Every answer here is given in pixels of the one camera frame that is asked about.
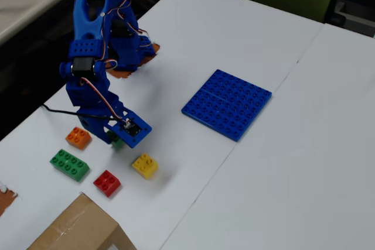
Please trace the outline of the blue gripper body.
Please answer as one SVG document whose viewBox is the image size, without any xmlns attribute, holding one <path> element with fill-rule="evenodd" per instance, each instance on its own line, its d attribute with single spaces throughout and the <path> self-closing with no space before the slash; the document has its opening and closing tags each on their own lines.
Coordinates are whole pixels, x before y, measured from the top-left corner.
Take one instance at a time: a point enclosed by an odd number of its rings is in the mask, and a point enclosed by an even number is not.
<svg viewBox="0 0 375 250">
<path fill-rule="evenodd" d="M 124 107 L 123 103 L 119 100 L 119 97 L 116 94 L 109 92 L 105 98 L 118 116 L 121 118 L 126 116 L 128 110 Z M 101 98 L 99 98 L 99 102 L 94 106 L 80 107 L 77 113 L 99 117 L 80 117 L 80 121 L 84 128 L 91 133 L 104 132 L 104 127 L 110 122 L 109 118 L 114 119 L 114 125 L 117 122 L 116 117 Z"/>
</svg>

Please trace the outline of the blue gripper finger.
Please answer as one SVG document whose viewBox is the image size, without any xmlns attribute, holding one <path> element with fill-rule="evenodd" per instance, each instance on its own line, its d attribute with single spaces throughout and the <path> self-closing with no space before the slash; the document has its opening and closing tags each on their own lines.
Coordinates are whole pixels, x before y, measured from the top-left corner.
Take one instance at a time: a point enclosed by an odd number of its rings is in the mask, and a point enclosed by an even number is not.
<svg viewBox="0 0 375 250">
<path fill-rule="evenodd" d="M 114 141 L 114 133 L 104 126 L 99 127 L 97 137 L 107 144 L 111 144 Z"/>
</svg>

